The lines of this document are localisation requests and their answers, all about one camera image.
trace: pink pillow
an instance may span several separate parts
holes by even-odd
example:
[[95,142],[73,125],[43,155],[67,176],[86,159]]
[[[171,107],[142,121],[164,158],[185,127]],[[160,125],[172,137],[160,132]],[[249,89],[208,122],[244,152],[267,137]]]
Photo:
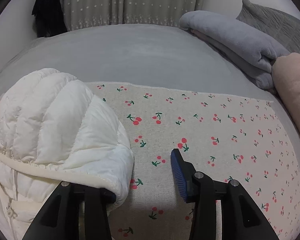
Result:
[[277,58],[272,66],[272,78],[300,133],[300,54]]

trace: curtain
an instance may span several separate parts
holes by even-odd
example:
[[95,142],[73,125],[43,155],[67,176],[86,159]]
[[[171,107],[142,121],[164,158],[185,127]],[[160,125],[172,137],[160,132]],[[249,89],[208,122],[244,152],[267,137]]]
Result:
[[68,30],[111,24],[178,27],[180,17],[202,9],[203,0],[64,0]]
[[70,31],[93,26],[122,23],[119,0],[64,0],[63,13]]
[[201,10],[203,0],[124,0],[124,23],[178,27],[188,11]]

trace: white quilted fabric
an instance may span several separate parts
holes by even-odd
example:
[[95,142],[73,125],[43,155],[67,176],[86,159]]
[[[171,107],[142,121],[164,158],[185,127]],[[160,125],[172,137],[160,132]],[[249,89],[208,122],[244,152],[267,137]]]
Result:
[[[108,210],[120,206],[132,167],[123,125],[76,77],[42,69],[21,78],[2,97],[0,199],[15,239],[23,237],[61,180],[104,187],[116,194]],[[33,207],[27,212],[28,204]]]

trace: bed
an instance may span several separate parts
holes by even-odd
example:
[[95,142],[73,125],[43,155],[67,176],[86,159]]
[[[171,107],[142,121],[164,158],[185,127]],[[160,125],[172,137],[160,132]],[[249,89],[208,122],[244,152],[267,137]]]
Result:
[[156,25],[116,25],[37,39],[0,72],[0,95],[24,75],[46,67],[71,73],[83,82],[127,82],[272,101],[300,169],[300,136],[280,100],[256,87],[226,57],[188,32]]

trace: white jacket hood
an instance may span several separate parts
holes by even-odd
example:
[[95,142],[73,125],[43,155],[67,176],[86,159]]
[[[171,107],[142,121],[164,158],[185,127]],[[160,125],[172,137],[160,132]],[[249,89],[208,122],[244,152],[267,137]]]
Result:
[[[116,195],[112,210],[128,195],[133,154],[102,99],[76,77],[46,68],[21,78],[0,101],[0,167],[0,183],[9,188],[17,179],[13,190],[32,201],[56,186],[42,188],[37,176],[104,187]],[[25,175],[13,178],[10,170]],[[29,196],[31,188],[42,190]]]

